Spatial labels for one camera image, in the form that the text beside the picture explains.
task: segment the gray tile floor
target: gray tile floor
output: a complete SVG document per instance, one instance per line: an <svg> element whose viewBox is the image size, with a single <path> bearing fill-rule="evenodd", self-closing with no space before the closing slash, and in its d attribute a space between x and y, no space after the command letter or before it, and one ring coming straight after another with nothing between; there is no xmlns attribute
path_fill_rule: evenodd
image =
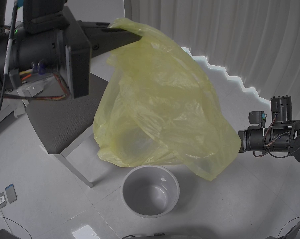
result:
<svg viewBox="0 0 300 239"><path fill-rule="evenodd" d="M113 68L105 64L106 58L107 54L95 58L92 72L109 80ZM268 104L253 93L242 92L221 70L198 63L215 86L222 112L236 131L247 128L250 111L270 113ZM167 166L180 183L180 200L167 215L145 219L130 213L120 199L120 184L130 168L101 161L92 136L68 156L96 183L92 189L45 154L39 144L27 115L18 119L10 115L0 123L0 192L13 183L18 196L2 211L36 239L74 239L72 233L85 225L100 239L153 233L262 239L277 236L287 221L300 216L300 163L292 157L280 160L239 154L212 182L197 177L186 166ZM20 227L8 223L14 234L29 238ZM6 229L2 220L0 228Z"/></svg>

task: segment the translucent yellow bag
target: translucent yellow bag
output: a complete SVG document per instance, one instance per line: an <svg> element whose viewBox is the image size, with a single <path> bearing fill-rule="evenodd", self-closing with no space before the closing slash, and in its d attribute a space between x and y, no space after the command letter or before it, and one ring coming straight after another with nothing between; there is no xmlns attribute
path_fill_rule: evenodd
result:
<svg viewBox="0 0 300 239"><path fill-rule="evenodd" d="M204 71L150 26L121 18L110 27L142 38L108 59L116 70L94 119L98 156L121 167L183 163L214 179L235 159L241 142Z"/></svg>

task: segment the gray curtain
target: gray curtain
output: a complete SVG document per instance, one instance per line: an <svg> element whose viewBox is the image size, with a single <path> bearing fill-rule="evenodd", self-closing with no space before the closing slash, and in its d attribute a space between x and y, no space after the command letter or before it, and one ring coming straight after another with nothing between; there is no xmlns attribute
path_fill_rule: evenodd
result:
<svg viewBox="0 0 300 239"><path fill-rule="evenodd" d="M260 97L291 95L300 120L300 0L124 0L192 55L240 76Z"/></svg>

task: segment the chair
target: chair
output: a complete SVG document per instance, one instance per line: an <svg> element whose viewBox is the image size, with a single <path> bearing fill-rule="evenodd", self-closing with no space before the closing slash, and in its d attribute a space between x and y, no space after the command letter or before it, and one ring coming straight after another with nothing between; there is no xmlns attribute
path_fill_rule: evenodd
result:
<svg viewBox="0 0 300 239"><path fill-rule="evenodd" d="M53 154L90 188L93 184L79 173L66 157L92 132L92 124L108 82L90 73L89 95L63 101L31 101L26 106L28 118L48 154ZM63 94L56 81L40 96Z"/></svg>

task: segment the plastic bag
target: plastic bag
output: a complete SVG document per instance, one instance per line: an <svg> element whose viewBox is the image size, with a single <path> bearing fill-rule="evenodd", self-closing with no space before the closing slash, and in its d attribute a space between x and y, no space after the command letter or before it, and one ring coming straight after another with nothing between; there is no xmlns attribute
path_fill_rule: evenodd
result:
<svg viewBox="0 0 300 239"><path fill-rule="evenodd" d="M241 141L204 71L159 30L126 18L110 27L142 38L108 58L115 72L93 125L100 159L120 167L183 163L214 179Z"/></svg>

